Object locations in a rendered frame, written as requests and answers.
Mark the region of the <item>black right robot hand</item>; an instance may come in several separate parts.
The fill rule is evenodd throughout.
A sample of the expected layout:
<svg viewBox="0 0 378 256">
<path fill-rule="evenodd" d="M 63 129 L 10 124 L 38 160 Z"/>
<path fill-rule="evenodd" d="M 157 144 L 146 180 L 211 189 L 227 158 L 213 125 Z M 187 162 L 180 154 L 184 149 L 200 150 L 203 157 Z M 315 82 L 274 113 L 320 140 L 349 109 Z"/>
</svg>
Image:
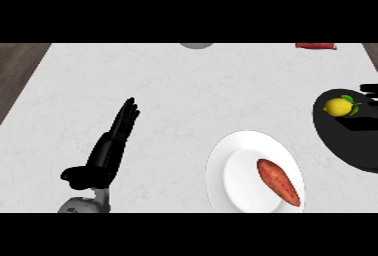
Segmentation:
<svg viewBox="0 0 378 256">
<path fill-rule="evenodd" d="M 378 108 L 378 83 L 361 84 L 360 91 L 364 93 L 367 105 Z"/>
</svg>

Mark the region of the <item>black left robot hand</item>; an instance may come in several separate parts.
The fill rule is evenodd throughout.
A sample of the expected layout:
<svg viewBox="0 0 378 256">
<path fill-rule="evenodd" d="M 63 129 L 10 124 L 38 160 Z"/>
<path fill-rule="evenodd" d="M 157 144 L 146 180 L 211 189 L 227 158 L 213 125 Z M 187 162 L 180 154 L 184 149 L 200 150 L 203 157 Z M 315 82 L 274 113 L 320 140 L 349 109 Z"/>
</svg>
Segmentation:
<svg viewBox="0 0 378 256">
<path fill-rule="evenodd" d="M 138 114 L 134 98 L 128 98 L 115 116 L 110 129 L 95 142 L 85 165 L 64 169 L 60 174 L 60 179 L 69 183 L 72 189 L 109 187 L 116 176 L 125 143 Z"/>
</svg>

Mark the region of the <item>yellow lemon with green leaves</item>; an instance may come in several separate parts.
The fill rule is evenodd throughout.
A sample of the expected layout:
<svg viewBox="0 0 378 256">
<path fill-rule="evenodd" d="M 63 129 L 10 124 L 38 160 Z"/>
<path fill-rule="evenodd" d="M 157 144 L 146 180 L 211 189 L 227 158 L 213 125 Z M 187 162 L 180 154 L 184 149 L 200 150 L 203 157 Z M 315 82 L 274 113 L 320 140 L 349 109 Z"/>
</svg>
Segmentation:
<svg viewBox="0 0 378 256">
<path fill-rule="evenodd" d="M 326 101 L 323 111 L 332 117 L 342 117 L 345 115 L 352 116 L 360 109 L 360 103 L 357 103 L 351 96 L 340 95 L 337 98 L 332 98 Z"/>
</svg>

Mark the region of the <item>black plate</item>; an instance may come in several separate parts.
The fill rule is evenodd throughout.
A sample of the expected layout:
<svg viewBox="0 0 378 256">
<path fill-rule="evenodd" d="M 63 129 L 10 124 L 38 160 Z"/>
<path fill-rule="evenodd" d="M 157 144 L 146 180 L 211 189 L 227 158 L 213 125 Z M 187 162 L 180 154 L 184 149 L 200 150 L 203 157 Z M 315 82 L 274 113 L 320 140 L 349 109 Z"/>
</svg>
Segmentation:
<svg viewBox="0 0 378 256">
<path fill-rule="evenodd" d="M 332 117 L 323 106 L 340 95 L 360 103 L 352 116 Z M 378 173 L 378 108 L 367 105 L 364 93 L 348 89 L 330 89 L 312 104 L 312 124 L 324 146 L 335 156 L 361 171 Z"/>
</svg>

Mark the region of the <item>white plate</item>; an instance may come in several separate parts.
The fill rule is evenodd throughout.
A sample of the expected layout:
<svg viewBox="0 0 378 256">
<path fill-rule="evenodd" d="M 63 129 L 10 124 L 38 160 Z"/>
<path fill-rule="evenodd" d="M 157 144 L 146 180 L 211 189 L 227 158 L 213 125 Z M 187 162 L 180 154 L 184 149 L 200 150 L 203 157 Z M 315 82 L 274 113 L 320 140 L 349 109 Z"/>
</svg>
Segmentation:
<svg viewBox="0 0 378 256">
<path fill-rule="evenodd" d="M 268 188 L 256 161 L 270 160 L 284 171 L 299 196 L 292 206 Z M 256 131 L 237 131 L 216 143 L 206 162 L 206 194 L 215 212 L 301 213 L 304 182 L 293 157 L 278 141 Z"/>
</svg>

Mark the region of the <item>red flat object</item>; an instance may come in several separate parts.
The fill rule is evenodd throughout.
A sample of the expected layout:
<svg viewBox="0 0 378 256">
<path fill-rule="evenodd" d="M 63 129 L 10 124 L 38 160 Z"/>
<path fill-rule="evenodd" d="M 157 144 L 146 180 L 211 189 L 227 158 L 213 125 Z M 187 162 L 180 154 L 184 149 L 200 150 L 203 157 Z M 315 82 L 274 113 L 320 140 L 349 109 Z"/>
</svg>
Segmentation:
<svg viewBox="0 0 378 256">
<path fill-rule="evenodd" d="M 336 50 L 335 43 L 295 43 L 295 48 L 309 50 Z"/>
</svg>

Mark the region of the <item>orange-red sweet potato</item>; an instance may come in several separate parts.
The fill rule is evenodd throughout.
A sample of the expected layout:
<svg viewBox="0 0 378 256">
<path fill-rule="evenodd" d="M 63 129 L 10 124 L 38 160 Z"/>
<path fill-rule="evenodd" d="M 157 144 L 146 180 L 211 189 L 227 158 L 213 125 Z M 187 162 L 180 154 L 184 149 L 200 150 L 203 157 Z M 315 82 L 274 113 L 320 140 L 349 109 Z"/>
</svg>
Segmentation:
<svg viewBox="0 0 378 256">
<path fill-rule="evenodd" d="M 299 196 L 280 166 L 267 159 L 258 159 L 256 171 L 264 184 L 275 195 L 287 204 L 298 207 L 301 205 Z"/>
</svg>

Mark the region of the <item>grey round object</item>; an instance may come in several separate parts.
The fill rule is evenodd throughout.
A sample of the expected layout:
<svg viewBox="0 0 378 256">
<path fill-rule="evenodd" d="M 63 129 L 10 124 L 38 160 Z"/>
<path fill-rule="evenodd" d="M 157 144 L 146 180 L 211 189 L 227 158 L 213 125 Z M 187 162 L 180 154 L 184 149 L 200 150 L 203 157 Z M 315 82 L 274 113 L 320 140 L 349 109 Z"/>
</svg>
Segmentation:
<svg viewBox="0 0 378 256">
<path fill-rule="evenodd" d="M 212 43 L 180 43 L 180 45 L 187 49 L 199 50 L 208 48 Z"/>
</svg>

